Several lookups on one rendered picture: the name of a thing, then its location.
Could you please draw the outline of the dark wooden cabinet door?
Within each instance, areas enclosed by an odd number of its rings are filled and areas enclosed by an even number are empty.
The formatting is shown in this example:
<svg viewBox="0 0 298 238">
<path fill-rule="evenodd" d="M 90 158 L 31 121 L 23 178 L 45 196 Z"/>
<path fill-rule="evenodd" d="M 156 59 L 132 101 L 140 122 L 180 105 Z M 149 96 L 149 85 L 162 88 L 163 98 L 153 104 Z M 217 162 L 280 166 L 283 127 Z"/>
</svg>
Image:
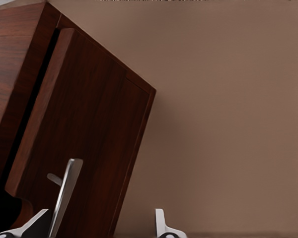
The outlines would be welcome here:
<svg viewBox="0 0 298 238">
<path fill-rule="evenodd" d="M 113 236 L 146 126 L 152 88 L 73 28 L 59 33 L 5 188 L 33 211 L 54 209 L 82 159 L 56 238 Z"/>
</svg>

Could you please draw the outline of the dark wooden cabinet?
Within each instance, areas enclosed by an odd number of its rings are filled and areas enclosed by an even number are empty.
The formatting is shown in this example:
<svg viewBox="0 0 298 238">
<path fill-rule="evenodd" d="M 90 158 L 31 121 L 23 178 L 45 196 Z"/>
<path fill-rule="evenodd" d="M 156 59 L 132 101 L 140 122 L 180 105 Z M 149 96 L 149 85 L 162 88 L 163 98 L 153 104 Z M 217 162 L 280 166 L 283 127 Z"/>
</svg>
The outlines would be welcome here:
<svg viewBox="0 0 298 238">
<path fill-rule="evenodd" d="M 29 201 L 12 196 L 5 185 L 59 33 L 66 28 L 77 30 L 144 81 L 47 2 L 0 10 L 0 231 L 36 213 Z M 149 118 L 156 90 L 148 85 Z"/>
</svg>

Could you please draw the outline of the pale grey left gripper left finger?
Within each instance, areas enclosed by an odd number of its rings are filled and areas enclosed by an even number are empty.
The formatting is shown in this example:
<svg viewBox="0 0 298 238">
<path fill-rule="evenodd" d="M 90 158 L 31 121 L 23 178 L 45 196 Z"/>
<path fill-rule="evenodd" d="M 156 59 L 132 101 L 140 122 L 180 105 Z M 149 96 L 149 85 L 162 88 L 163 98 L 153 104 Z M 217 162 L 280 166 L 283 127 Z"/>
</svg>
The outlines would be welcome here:
<svg viewBox="0 0 298 238">
<path fill-rule="evenodd" d="M 0 238 L 48 238 L 49 209 L 42 209 L 22 227 L 3 231 Z"/>
</svg>

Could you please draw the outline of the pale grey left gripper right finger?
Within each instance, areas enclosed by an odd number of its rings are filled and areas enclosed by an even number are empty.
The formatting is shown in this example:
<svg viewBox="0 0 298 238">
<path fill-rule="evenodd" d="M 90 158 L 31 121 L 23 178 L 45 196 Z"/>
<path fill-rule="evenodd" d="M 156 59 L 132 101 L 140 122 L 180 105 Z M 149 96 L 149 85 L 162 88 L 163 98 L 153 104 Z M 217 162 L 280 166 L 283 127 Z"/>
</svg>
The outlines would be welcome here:
<svg viewBox="0 0 298 238">
<path fill-rule="evenodd" d="M 169 227 L 166 224 L 164 210 L 155 209 L 155 228 L 157 238 L 187 238 L 187 235 L 180 230 Z"/>
</svg>

